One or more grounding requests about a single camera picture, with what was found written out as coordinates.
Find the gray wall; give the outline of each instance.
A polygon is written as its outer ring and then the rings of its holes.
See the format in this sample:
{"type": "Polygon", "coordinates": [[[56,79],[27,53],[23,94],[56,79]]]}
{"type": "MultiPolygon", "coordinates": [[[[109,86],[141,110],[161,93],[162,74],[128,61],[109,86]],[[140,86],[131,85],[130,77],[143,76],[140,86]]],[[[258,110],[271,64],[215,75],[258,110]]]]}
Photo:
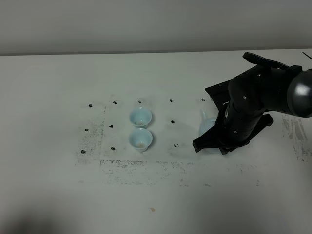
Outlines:
{"type": "Polygon", "coordinates": [[[312,47],[311,7],[308,0],[0,0],[0,54],[312,47]]]}

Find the small cup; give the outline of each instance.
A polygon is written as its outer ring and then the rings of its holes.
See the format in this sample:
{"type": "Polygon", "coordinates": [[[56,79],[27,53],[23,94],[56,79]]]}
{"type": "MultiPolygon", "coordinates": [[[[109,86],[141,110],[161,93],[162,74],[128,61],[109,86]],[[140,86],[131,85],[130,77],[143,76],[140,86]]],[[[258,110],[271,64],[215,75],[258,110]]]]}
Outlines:
{"type": "Polygon", "coordinates": [[[152,120],[152,112],[144,107],[136,108],[130,113],[129,120],[137,128],[147,128],[152,120]]]}
{"type": "Polygon", "coordinates": [[[153,135],[145,128],[137,128],[129,135],[129,143],[139,152],[144,152],[151,145],[153,135]]]}

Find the white table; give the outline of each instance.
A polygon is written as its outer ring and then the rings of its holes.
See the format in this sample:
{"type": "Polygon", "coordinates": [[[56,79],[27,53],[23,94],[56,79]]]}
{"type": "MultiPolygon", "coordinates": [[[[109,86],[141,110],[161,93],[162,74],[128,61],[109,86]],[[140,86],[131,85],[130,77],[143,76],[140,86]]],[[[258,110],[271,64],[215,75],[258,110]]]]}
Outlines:
{"type": "MultiPolygon", "coordinates": [[[[302,51],[254,53],[312,68],[302,51]]],[[[311,119],[272,112],[225,156],[192,147],[200,109],[217,116],[205,88],[251,68],[243,53],[0,57],[1,215],[53,210],[75,233],[312,233],[311,119]],[[137,106],[154,114],[142,154],[137,106]]]]}

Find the plastic cup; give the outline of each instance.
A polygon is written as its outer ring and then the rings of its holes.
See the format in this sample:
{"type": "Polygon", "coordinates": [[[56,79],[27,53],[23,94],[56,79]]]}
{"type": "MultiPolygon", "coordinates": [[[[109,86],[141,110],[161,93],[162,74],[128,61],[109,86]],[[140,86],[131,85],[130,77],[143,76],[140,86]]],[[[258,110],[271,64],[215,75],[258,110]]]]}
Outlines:
{"type": "Polygon", "coordinates": [[[136,128],[147,128],[152,120],[152,112],[144,107],[135,108],[130,113],[129,120],[136,128]]]}
{"type": "Polygon", "coordinates": [[[144,152],[151,145],[153,135],[145,128],[137,128],[129,135],[129,143],[139,152],[144,152]]]}

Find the black robotic arm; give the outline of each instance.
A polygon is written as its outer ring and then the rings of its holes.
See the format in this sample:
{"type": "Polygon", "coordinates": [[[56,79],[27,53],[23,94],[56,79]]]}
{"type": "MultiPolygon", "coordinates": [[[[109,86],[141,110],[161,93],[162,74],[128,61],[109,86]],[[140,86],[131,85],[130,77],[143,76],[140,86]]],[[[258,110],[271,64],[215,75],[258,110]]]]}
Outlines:
{"type": "Polygon", "coordinates": [[[312,116],[312,71],[246,52],[255,67],[232,80],[206,88],[219,109],[215,126],[193,141],[196,152],[219,148],[222,154],[247,145],[273,119],[266,111],[312,116]]]}

